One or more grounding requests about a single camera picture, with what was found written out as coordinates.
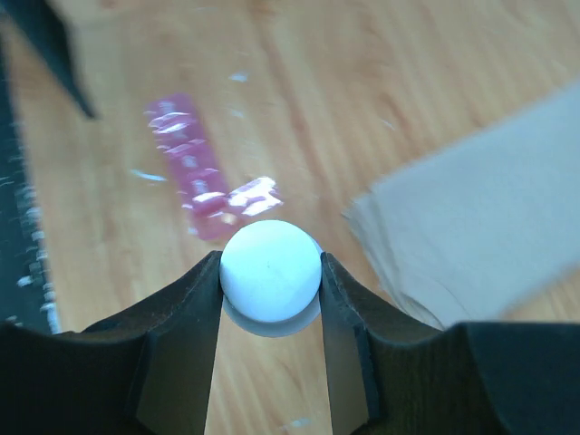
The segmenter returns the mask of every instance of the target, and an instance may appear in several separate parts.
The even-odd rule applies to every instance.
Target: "pink object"
[[[178,93],[155,101],[145,113],[199,238],[231,234],[248,218],[282,204],[276,183],[268,177],[228,193],[229,186],[188,95]]]

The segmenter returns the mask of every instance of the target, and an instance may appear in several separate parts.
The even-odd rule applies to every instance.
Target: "white speck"
[[[141,177],[142,179],[151,179],[153,181],[167,181],[167,179],[165,177],[162,177],[161,175],[146,174],[145,172],[141,172],[140,170],[136,169],[131,169],[130,171],[137,177]]]
[[[48,254],[46,254],[46,251],[44,249],[39,249],[38,252],[36,253],[36,261],[45,260],[46,258],[48,258]]]
[[[235,116],[236,118],[244,118],[244,113],[241,111],[236,111],[234,109],[230,109],[229,112],[232,114],[232,116]]]
[[[17,282],[19,287],[25,287],[33,283],[33,278],[30,275],[23,276]]]
[[[61,332],[61,322],[58,318],[58,312],[56,311],[56,304],[54,302],[47,302],[40,307],[40,311],[46,312],[46,320],[48,320],[48,325],[51,328],[53,334],[58,334]]]
[[[387,120],[381,120],[381,121],[384,125],[389,127],[391,130],[395,131],[395,128],[392,126],[392,124],[390,122],[388,122]]]
[[[229,80],[233,80],[234,82],[247,82],[248,75],[249,73],[247,71],[239,71],[230,75]]]
[[[34,231],[33,240],[42,240],[44,238],[44,231]]]
[[[294,420],[289,424],[280,426],[280,430],[288,431],[290,428],[303,428],[304,426],[308,426],[309,424],[312,424],[312,420],[310,419]]]
[[[40,207],[30,207],[26,210],[26,215],[31,218],[39,218],[43,215],[43,211]]]

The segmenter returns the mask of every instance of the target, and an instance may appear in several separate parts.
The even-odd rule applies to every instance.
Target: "wooden table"
[[[64,329],[160,289],[212,248],[188,232],[143,116],[187,92],[231,186],[279,182],[297,224],[373,291],[341,217],[410,160],[580,73],[580,3],[518,0],[53,0],[100,113],[86,120],[5,24]],[[231,80],[232,74],[247,80]],[[579,320],[580,276],[513,319]],[[320,320],[266,339],[222,317],[207,434],[328,434]]]

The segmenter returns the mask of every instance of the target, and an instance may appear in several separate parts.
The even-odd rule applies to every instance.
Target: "white ball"
[[[319,247],[292,224],[258,221],[227,243],[219,277],[228,301],[242,315],[257,322],[283,322],[301,313],[318,292]]]

